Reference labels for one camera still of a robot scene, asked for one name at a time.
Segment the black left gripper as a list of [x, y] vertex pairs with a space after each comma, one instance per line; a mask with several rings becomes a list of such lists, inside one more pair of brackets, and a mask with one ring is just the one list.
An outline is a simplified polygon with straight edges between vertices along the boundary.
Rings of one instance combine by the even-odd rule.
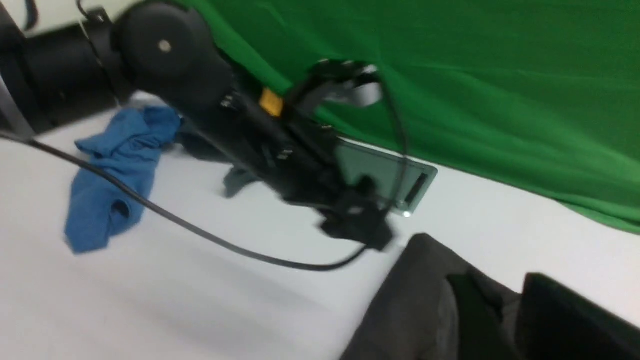
[[284, 203], [321, 214], [318, 227], [328, 237], [384, 250], [394, 233], [377, 183], [368, 175], [347, 180], [340, 139], [311, 119], [329, 96], [327, 89], [292, 90], [274, 116], [240, 92], [228, 93], [220, 107], [234, 114], [230, 127], [237, 136], [224, 151], [234, 169], [264, 182]]

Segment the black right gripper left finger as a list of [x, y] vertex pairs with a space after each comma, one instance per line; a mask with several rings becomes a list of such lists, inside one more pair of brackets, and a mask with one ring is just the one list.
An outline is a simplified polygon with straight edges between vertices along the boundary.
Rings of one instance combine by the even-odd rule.
[[505, 360], [506, 346], [498, 320], [480, 288], [467, 275], [450, 275], [446, 280], [457, 307], [458, 359]]

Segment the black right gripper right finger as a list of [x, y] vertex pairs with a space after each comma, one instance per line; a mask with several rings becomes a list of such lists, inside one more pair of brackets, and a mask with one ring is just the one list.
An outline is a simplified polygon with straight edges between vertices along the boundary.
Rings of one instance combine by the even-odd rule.
[[515, 345], [527, 360], [638, 360], [640, 331], [552, 278], [529, 273]]

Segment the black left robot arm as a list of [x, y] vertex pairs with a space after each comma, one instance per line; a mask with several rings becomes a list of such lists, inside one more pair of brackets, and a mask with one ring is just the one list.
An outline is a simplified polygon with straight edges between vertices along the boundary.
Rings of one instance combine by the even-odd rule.
[[[275, 259], [227, 243], [185, 221], [194, 234], [265, 264], [329, 272], [352, 264], [368, 249], [393, 239], [386, 216], [402, 198], [409, 160], [398, 160], [391, 190], [362, 175], [349, 180], [338, 160], [342, 142], [311, 116], [324, 101], [366, 107], [385, 98], [398, 143], [407, 150], [402, 121], [377, 69], [361, 62], [322, 61], [286, 95], [279, 114], [246, 96], [194, 9], [146, 1], [93, 35], [98, 10], [87, 13], [86, 34], [74, 48], [91, 47], [114, 97], [147, 91], [180, 113], [198, 139], [293, 207], [321, 216], [318, 239], [350, 240], [362, 247], [336, 264]], [[501, 296], [494, 285], [425, 234], [409, 240], [347, 347], [348, 360], [495, 359], [502, 338]]]

